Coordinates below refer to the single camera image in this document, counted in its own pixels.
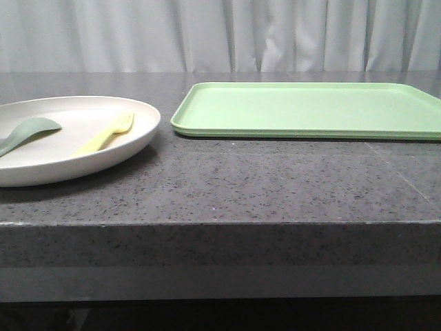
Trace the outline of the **sage green spoon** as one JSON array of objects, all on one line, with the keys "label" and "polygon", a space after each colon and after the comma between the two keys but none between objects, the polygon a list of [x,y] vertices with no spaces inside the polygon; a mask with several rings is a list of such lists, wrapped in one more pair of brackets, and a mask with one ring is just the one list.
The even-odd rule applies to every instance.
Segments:
[{"label": "sage green spoon", "polygon": [[1,142],[1,156],[17,148],[21,143],[40,132],[60,130],[61,124],[48,118],[34,117],[21,122]]}]

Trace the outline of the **light green serving tray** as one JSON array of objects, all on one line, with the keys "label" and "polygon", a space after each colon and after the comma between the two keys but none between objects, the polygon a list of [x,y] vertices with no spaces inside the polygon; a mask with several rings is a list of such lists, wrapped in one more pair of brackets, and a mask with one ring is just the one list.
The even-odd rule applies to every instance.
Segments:
[{"label": "light green serving tray", "polygon": [[440,99],[399,83],[207,82],[170,123],[189,137],[440,140]]}]

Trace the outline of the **white pleated curtain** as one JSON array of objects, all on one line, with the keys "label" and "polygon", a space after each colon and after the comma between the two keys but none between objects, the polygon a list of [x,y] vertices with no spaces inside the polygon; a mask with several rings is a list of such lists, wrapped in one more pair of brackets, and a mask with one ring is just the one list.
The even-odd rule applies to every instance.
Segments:
[{"label": "white pleated curtain", "polygon": [[1,2],[4,73],[439,68],[439,1]]}]

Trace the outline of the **white round plate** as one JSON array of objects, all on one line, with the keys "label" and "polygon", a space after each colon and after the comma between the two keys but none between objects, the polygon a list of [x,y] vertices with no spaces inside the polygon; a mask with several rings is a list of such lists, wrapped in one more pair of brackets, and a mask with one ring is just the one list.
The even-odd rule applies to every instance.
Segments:
[{"label": "white round plate", "polygon": [[[97,152],[74,153],[102,132],[119,114],[134,114],[131,130],[114,136]],[[53,97],[1,106],[1,138],[22,121],[44,117],[61,129],[1,157],[1,186],[21,187],[75,179],[129,159],[147,146],[161,121],[160,112],[147,103],[120,97]]]}]

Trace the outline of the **pale yellow plastic fork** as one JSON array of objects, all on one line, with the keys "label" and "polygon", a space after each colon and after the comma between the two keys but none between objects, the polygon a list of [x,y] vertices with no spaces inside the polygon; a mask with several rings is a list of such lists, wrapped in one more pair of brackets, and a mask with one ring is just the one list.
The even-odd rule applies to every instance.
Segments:
[{"label": "pale yellow plastic fork", "polygon": [[71,157],[79,157],[99,151],[105,143],[115,134],[128,132],[134,122],[134,113],[125,112],[117,116],[106,128],[88,141],[84,146],[74,152]]}]

